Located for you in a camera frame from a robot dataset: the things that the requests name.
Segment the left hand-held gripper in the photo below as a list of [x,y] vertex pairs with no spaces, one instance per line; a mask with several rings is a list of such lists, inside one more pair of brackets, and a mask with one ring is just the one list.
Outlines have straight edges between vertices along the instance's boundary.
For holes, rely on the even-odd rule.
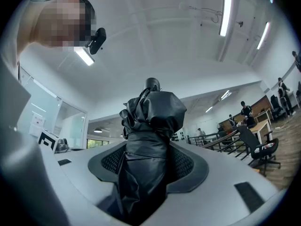
[[66,138],[59,138],[46,129],[41,131],[38,143],[50,147],[53,153],[65,153],[69,149]]

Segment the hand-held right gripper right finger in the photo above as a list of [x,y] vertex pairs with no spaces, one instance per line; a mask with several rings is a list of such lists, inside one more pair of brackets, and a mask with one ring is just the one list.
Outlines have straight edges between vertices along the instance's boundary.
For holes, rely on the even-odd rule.
[[190,193],[200,186],[209,173],[201,156],[170,142],[167,154],[167,194]]

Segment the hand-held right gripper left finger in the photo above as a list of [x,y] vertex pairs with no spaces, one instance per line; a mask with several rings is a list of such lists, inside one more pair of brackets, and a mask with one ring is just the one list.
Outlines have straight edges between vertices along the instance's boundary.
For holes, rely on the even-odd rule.
[[88,162],[89,171],[103,182],[117,183],[126,142],[93,156]]

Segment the black plastic bag object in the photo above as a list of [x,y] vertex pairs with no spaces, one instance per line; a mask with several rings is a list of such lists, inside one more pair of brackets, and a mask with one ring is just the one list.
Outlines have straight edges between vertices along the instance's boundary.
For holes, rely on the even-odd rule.
[[148,78],[139,97],[119,113],[127,142],[118,188],[123,218],[132,226],[139,226],[166,198],[169,143],[182,128],[186,110],[174,93],[161,91],[159,81]]

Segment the white cardboard box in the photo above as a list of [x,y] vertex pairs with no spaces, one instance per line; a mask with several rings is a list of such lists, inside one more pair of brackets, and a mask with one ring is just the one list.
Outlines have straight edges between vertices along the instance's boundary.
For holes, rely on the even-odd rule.
[[32,120],[29,127],[29,134],[34,137],[39,137],[45,123],[45,117],[33,112]]

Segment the black metal railing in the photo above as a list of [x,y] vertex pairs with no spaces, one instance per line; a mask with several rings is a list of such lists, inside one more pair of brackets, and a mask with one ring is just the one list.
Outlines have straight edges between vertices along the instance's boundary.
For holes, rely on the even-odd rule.
[[238,130],[220,131],[197,137],[187,136],[187,142],[190,145],[225,153],[241,161],[250,158],[249,149],[247,149],[246,144],[239,138]]

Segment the black mesh office chair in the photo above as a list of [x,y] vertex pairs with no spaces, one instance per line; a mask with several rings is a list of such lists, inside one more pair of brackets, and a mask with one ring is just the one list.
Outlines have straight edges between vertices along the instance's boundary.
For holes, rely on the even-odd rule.
[[[263,176],[266,176],[266,168],[268,164],[278,165],[278,168],[281,168],[281,163],[276,161],[276,150],[278,149],[279,139],[275,138],[269,140],[267,137],[267,141],[264,143],[260,143],[258,138],[250,131],[247,126],[240,126],[236,128],[239,132],[239,138],[245,143],[245,145],[249,148],[249,152],[253,159],[253,162],[257,162],[256,165],[253,166],[253,169],[259,169],[259,167],[263,166]],[[268,143],[275,143],[275,145],[268,149],[263,149],[262,146]]]

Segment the white-legged wooden desk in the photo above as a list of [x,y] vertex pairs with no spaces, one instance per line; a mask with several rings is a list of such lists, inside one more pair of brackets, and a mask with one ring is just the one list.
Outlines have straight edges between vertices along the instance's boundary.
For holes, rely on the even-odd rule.
[[272,139],[273,139],[273,138],[272,138],[272,134],[271,134],[271,133],[272,133],[272,130],[271,130],[270,123],[269,123],[269,120],[268,120],[268,119],[266,119],[266,120],[264,120],[264,121],[261,121],[261,122],[257,123],[253,128],[250,129],[250,131],[251,131],[253,134],[257,135],[258,140],[259,140],[259,142],[260,142],[261,144],[262,144],[261,131],[262,131],[262,129],[263,129],[264,127],[267,127],[267,129],[268,129],[268,133],[265,134],[264,136],[267,136],[269,140],[272,140]]

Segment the person's white shirt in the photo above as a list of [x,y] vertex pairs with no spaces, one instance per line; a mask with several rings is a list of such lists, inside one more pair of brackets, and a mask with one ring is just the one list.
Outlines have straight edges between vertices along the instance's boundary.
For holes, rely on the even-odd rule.
[[40,15],[42,3],[23,0],[12,13],[0,38],[0,63],[13,77],[20,79],[20,55],[25,48],[40,42]]

